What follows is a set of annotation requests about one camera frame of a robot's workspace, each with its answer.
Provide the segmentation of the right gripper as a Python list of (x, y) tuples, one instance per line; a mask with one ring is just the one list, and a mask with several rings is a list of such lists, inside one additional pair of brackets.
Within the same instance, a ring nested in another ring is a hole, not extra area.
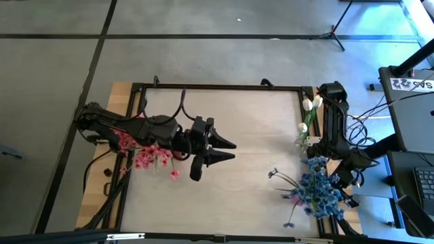
[[(360, 169), (352, 169), (348, 170), (343, 167), (338, 167), (334, 171), (334, 175), (338, 177), (337, 182), (334, 184), (336, 188), (347, 188), (350, 185), (356, 186), (358, 188), (361, 187), (361, 170)], [(359, 207), (359, 203), (356, 202), (352, 197), (345, 198), (344, 203), (349, 208)]]

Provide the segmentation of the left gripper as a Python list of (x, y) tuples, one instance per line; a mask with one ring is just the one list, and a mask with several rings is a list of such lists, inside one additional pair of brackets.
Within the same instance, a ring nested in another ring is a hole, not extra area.
[(234, 154), (217, 150), (209, 150), (209, 137), (212, 135), (212, 147), (236, 149), (237, 145), (228, 141), (218, 134), (214, 128), (214, 119), (207, 118), (205, 121), (202, 117), (196, 117), (190, 130), (186, 132), (188, 156), (193, 156), (190, 169), (190, 179), (198, 182), (202, 176), (202, 167), (209, 167), (215, 163), (231, 160), (235, 158)]

